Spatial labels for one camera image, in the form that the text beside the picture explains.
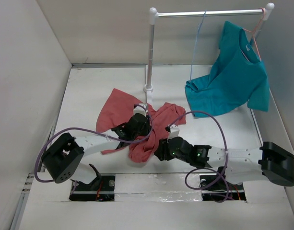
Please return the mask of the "red t shirt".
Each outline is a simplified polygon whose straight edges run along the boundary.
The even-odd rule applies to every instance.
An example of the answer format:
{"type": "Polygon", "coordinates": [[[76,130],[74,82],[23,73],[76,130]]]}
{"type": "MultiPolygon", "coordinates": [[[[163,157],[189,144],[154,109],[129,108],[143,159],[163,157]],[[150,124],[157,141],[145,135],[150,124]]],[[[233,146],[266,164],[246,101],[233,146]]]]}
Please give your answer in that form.
{"type": "MultiPolygon", "coordinates": [[[[96,131],[103,133],[119,125],[125,127],[125,123],[133,116],[134,105],[139,103],[141,101],[136,97],[113,89],[98,116],[96,131]]],[[[135,163],[147,162],[158,149],[159,141],[168,137],[165,128],[186,112],[183,107],[172,103],[164,103],[158,110],[154,110],[150,104],[147,108],[153,127],[143,128],[142,135],[136,137],[140,140],[150,134],[147,139],[129,145],[129,158],[135,163]]]]}

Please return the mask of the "blue wire hanger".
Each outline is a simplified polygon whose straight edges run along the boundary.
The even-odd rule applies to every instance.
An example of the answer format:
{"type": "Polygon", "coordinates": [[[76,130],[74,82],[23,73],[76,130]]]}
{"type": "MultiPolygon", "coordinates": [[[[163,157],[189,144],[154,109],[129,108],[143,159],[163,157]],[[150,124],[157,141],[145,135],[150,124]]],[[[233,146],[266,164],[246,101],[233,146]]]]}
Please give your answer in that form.
{"type": "Polygon", "coordinates": [[[206,10],[204,11],[203,17],[201,22],[198,24],[197,27],[197,32],[196,32],[196,37],[195,37],[195,43],[194,43],[194,48],[193,48],[193,53],[192,53],[192,60],[191,60],[191,65],[190,65],[190,77],[189,80],[192,80],[192,73],[193,73],[193,65],[194,65],[194,61],[195,61],[195,55],[196,55],[196,50],[197,50],[197,43],[198,43],[198,39],[199,39],[199,34],[200,34],[200,30],[201,27],[203,25],[204,19],[206,17],[206,10]]]}

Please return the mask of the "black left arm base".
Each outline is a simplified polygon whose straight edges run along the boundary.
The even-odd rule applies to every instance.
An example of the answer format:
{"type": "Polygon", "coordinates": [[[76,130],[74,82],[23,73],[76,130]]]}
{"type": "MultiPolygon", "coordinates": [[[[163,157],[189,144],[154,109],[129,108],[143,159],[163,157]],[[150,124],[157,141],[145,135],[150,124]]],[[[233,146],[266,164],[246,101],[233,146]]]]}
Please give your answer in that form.
{"type": "Polygon", "coordinates": [[[111,202],[115,200],[115,174],[101,174],[97,168],[89,164],[95,178],[89,183],[73,181],[70,201],[111,202]]]}

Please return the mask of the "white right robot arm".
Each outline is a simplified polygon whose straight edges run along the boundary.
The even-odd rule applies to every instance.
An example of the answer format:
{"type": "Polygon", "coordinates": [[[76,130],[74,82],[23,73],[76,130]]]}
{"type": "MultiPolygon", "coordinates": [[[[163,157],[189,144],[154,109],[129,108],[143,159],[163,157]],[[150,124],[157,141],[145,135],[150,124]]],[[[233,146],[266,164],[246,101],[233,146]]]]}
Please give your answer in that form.
{"type": "Polygon", "coordinates": [[[178,159],[198,168],[226,167],[215,176],[219,188],[246,181],[268,180],[276,185],[294,186],[294,155],[272,142],[256,149],[221,149],[191,145],[181,137],[161,139],[154,155],[160,161],[178,159]]]}

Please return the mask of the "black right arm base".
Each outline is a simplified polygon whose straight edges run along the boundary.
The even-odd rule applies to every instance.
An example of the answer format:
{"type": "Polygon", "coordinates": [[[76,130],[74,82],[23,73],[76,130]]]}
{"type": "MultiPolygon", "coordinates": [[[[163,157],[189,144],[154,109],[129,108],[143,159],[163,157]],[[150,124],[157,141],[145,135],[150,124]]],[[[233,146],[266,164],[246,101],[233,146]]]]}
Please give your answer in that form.
{"type": "MultiPolygon", "coordinates": [[[[214,181],[218,174],[215,172],[201,172],[200,176],[200,184],[199,187],[207,186],[209,183],[214,181]]],[[[226,201],[246,201],[245,189],[243,184],[231,184],[227,182],[229,188],[229,194],[226,201]]],[[[227,189],[225,182],[222,179],[219,179],[215,184],[207,188],[206,190],[202,190],[201,198],[202,201],[214,201],[220,203],[224,200],[224,197],[227,194],[227,189]]]]}

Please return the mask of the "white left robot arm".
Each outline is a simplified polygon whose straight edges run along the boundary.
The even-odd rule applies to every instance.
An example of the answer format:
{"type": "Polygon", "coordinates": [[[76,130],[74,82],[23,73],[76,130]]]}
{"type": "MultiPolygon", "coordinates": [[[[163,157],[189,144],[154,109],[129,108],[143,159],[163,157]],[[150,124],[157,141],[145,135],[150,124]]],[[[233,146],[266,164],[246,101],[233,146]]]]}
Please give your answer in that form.
{"type": "Polygon", "coordinates": [[[41,161],[55,183],[78,181],[95,190],[100,185],[100,173],[93,165],[81,163],[82,158],[106,150],[122,149],[138,137],[150,135],[150,131],[150,116],[137,113],[128,122],[105,133],[77,138],[69,132],[63,133],[43,153],[41,161]]]}

